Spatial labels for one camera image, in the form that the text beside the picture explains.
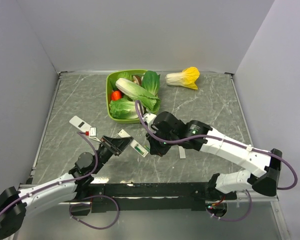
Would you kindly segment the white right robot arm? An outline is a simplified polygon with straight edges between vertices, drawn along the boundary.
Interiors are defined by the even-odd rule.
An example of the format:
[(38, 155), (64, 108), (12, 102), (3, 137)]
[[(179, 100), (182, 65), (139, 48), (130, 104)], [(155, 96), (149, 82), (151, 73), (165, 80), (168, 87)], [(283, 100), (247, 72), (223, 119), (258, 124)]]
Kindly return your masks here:
[(208, 124), (198, 120), (184, 123), (167, 111), (159, 115), (146, 113), (142, 120), (149, 130), (146, 138), (151, 155), (162, 157), (177, 145), (216, 155), (242, 167), (234, 173), (216, 173), (211, 177), (207, 190), (213, 199), (249, 189), (267, 197), (277, 194), (281, 151), (253, 149), (251, 145), (236, 141)]

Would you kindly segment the slim white remote control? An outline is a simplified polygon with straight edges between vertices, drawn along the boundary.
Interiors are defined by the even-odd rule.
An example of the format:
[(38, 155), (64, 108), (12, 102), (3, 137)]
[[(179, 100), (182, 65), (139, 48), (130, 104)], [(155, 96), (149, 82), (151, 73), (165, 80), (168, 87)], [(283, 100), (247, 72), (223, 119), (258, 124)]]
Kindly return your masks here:
[[(121, 129), (118, 133), (118, 136), (120, 136), (121, 138), (124, 137), (131, 137), (131, 135), (129, 135), (124, 129)], [(130, 146), (138, 153), (140, 154), (137, 150), (136, 147), (139, 147), (140, 149), (142, 149), (144, 151), (144, 154), (140, 154), (143, 158), (145, 158), (147, 156), (147, 154), (149, 153), (139, 142), (137, 142), (134, 138), (133, 141), (131, 142)]]

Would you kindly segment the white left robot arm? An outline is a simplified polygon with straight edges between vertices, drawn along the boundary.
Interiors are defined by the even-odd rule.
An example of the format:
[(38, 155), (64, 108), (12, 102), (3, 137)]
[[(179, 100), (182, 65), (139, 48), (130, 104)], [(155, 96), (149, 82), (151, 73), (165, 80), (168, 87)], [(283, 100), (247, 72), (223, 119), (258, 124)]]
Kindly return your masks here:
[(133, 141), (133, 137), (103, 136), (98, 149), (82, 153), (74, 167), (64, 175), (35, 187), (17, 190), (6, 188), (0, 194), (0, 240), (17, 232), (26, 216), (45, 211), (62, 202), (85, 200), (89, 185), (112, 156), (119, 156)]

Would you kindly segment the white remote battery cover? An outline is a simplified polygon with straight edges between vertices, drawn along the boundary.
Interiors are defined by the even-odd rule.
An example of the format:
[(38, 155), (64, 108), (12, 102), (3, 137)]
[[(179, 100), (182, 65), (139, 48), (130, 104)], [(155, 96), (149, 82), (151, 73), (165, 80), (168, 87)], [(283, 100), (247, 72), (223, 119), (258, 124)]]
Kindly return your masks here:
[(186, 159), (185, 149), (183, 147), (179, 146), (178, 150), (179, 150), (179, 157), (180, 157), (180, 159)]

